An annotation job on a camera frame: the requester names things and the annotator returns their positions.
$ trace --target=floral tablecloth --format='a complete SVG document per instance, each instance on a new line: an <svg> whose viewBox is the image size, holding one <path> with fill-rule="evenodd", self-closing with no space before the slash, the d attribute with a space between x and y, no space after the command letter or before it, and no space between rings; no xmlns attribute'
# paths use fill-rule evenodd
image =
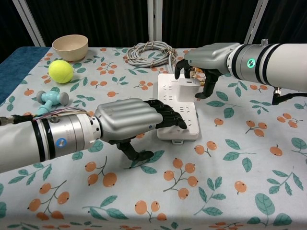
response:
<svg viewBox="0 0 307 230"><path fill-rule="evenodd" d="M72 81L61 85L47 73L59 59L50 49L1 104L1 116L35 114L40 90L68 92L69 106L88 111L119 99L156 98L158 74L168 66L136 68L126 52L90 48L71 63ZM188 50L177 52L180 60ZM213 95L195 103L196 141L176 146L156 131L138 135L135 149L154 156L131 162L97 140L88 150L2 173L0 229L305 229L307 103L271 101L272 87L222 76Z"/></svg>

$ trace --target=white power strip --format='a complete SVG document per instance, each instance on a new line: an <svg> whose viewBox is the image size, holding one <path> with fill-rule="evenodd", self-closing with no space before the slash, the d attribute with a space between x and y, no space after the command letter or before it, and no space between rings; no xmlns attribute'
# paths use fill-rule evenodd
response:
<svg viewBox="0 0 307 230"><path fill-rule="evenodd" d="M198 120L193 102L194 95L191 95L191 102L177 101L178 82L179 79L176 80L173 74L159 74L158 76L158 100L180 113L188 126L187 129L172 126L157 130L159 139L171 140L174 145L182 145L185 140L196 140L199 134Z"/></svg>

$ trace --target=yellow tennis ball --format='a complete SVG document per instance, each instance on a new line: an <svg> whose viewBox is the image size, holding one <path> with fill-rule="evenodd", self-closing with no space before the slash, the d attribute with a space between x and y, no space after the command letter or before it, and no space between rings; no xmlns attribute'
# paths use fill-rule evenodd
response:
<svg viewBox="0 0 307 230"><path fill-rule="evenodd" d="M48 69L50 77L57 83L67 83L72 79L73 68L63 60L53 61Z"/></svg>

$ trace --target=bowl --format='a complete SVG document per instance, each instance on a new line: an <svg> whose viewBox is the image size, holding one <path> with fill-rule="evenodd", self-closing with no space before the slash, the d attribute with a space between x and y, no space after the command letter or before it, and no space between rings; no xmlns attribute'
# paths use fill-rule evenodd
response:
<svg viewBox="0 0 307 230"><path fill-rule="evenodd" d="M71 34L59 37L52 43L52 48L66 61L78 61L85 57L88 51L87 37Z"/></svg>

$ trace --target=black curtain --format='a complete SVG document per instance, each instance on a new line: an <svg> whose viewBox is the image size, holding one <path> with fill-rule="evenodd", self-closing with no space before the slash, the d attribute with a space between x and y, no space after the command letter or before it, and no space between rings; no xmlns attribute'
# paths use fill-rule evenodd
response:
<svg viewBox="0 0 307 230"><path fill-rule="evenodd" d="M47 46L81 34L89 46L133 46L148 41L145 0L27 0Z"/></svg>
<svg viewBox="0 0 307 230"><path fill-rule="evenodd" d="M12 0L0 2L0 63L15 49L33 46L27 29Z"/></svg>
<svg viewBox="0 0 307 230"><path fill-rule="evenodd" d="M172 47L243 43L258 0L164 0L162 40Z"/></svg>
<svg viewBox="0 0 307 230"><path fill-rule="evenodd" d="M307 0L270 0L254 43L307 43Z"/></svg>

